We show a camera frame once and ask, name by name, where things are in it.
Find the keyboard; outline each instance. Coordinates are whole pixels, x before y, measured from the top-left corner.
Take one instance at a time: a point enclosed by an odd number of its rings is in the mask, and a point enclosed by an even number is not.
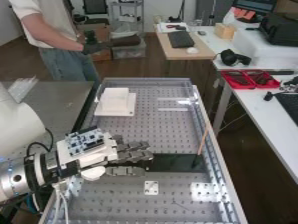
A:
[[[173,48],[189,48],[194,46],[194,41],[186,31],[168,33]]]
[[[278,93],[275,97],[298,126],[298,94]]]

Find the hand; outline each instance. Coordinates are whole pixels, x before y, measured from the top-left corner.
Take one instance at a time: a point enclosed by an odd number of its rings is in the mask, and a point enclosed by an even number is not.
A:
[[[105,49],[110,49],[113,44],[110,42],[102,42],[96,44],[84,44],[82,54],[93,54],[98,51],[102,51]]]

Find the red tray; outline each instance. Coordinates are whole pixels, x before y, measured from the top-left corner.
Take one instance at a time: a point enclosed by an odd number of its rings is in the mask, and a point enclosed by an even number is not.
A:
[[[271,77],[267,72],[262,70],[245,70],[243,73],[254,82],[257,88],[279,88],[281,83]]]
[[[255,84],[243,72],[238,70],[225,70],[221,72],[222,77],[234,89],[254,89]]]

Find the cardboard box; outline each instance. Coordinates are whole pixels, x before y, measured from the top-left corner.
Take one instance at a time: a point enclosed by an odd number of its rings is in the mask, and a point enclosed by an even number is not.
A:
[[[215,24],[215,35],[222,39],[231,40],[234,37],[235,28],[233,26],[226,26],[222,23]]]
[[[96,37],[98,41],[106,42],[110,39],[110,28],[108,25],[100,23],[100,24],[82,24],[77,26],[80,37],[78,41],[80,43],[85,43],[85,36],[84,31],[94,30]],[[110,50],[102,50],[94,54],[92,54],[93,61],[109,61],[112,60],[112,51]]]

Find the black case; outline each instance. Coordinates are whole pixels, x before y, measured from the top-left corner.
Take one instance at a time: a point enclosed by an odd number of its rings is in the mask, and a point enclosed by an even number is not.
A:
[[[259,30],[271,44],[298,47],[298,14],[270,13]]]

